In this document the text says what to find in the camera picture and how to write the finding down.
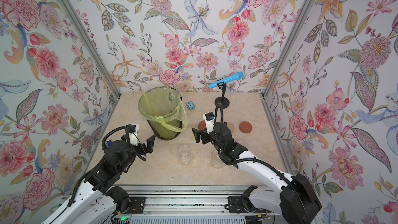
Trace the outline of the clear plastic rice jar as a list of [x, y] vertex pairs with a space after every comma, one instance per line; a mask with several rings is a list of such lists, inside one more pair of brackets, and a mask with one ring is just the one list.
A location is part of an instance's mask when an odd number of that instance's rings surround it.
[[224, 166], [224, 162], [221, 161], [218, 152], [216, 150], [213, 150], [210, 154], [210, 162], [212, 167], [216, 169], [220, 169]]

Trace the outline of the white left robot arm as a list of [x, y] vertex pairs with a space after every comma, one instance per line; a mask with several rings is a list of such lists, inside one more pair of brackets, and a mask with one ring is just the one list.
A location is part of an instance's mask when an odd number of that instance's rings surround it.
[[101, 143], [104, 155], [90, 171], [79, 178], [71, 196], [44, 223], [100, 224], [132, 208], [130, 195], [115, 183], [127, 173], [136, 159], [146, 161], [153, 152], [155, 135], [142, 143], [134, 124], [117, 127]]

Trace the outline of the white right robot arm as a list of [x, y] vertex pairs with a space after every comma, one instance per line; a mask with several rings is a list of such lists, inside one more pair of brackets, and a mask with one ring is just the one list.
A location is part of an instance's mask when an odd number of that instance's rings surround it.
[[234, 141], [224, 121], [223, 106], [203, 115], [205, 129], [193, 129], [197, 143], [211, 143], [226, 166], [233, 166], [254, 176], [271, 190], [265, 192], [251, 186], [242, 194], [242, 203], [249, 212], [264, 209], [281, 214], [289, 224], [310, 224], [322, 209], [309, 180], [302, 174], [292, 175], [260, 160], [247, 147]]

